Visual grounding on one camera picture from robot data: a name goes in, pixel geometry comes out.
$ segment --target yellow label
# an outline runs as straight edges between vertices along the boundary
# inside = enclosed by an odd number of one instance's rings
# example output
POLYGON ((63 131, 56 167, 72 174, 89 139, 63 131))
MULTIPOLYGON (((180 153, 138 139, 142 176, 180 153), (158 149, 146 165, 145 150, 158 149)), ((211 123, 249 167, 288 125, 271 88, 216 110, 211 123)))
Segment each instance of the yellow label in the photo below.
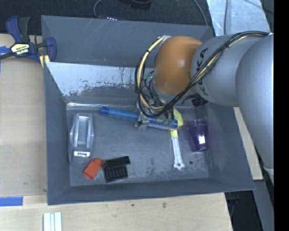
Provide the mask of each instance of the yellow label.
POLYGON ((28 45, 28 44, 15 44, 15 45, 11 48, 11 51, 12 51, 12 52, 17 52, 17 51, 25 50, 25 49, 28 49, 28 48, 29 48, 29 45, 28 45))

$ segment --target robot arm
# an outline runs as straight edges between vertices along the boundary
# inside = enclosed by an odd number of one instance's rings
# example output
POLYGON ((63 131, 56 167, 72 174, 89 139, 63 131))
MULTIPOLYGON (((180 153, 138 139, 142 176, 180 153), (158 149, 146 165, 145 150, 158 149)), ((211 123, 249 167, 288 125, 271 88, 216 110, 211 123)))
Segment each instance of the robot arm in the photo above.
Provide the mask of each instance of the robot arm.
POLYGON ((150 103, 154 108, 158 101, 159 109, 153 109, 158 112, 197 93, 211 103, 239 107, 272 182, 273 40, 273 34, 263 32, 220 36, 204 43, 184 36, 167 39, 156 58, 151 88, 155 101, 150 103))

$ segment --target purple plastic cup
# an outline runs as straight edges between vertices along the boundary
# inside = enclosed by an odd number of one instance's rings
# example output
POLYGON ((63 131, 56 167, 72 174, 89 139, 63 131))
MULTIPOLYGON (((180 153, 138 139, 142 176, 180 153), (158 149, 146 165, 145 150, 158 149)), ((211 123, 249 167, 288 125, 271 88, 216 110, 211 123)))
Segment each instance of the purple plastic cup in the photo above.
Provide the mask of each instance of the purple plastic cup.
POLYGON ((193 152, 205 151, 209 148, 208 122, 206 119, 196 119, 185 123, 192 144, 193 152))

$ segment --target gray bin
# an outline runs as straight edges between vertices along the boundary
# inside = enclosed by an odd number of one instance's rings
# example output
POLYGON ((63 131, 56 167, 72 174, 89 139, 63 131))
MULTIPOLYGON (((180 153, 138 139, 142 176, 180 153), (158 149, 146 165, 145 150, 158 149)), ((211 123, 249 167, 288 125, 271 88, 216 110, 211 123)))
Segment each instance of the gray bin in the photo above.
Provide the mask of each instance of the gray bin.
MULTIPOLYGON (((191 152, 185 128, 178 129, 182 171, 172 167, 167 131, 138 131, 130 121, 100 115, 101 105, 134 109, 133 70, 156 37, 186 35, 206 41, 212 37, 209 27, 43 16, 42 31, 44 38, 54 37, 58 47, 56 63, 44 67, 48 204, 254 189, 233 108, 210 103, 194 108, 190 102, 176 106, 185 121, 206 118, 209 127, 210 148, 198 153, 191 152), (92 79, 86 85, 79 82, 101 75, 101 69, 124 74, 127 81, 111 83, 111 76, 103 75, 108 78, 103 85, 92 79), (68 126, 79 112, 94 118, 93 157, 130 157, 127 179, 106 183, 100 170, 88 180, 82 174, 85 167, 69 164, 68 126)), ((154 67, 156 52, 147 68, 154 67)))

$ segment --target orange eraser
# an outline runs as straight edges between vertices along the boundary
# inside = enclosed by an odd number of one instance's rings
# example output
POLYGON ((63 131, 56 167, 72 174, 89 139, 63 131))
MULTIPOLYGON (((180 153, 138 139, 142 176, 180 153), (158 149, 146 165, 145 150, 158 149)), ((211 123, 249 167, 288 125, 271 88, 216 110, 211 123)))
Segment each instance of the orange eraser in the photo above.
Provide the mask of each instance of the orange eraser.
POLYGON ((85 171, 83 172, 83 175, 88 179, 92 180, 96 175, 96 173, 100 170, 102 164, 103 162, 100 158, 93 159, 86 167, 85 171))

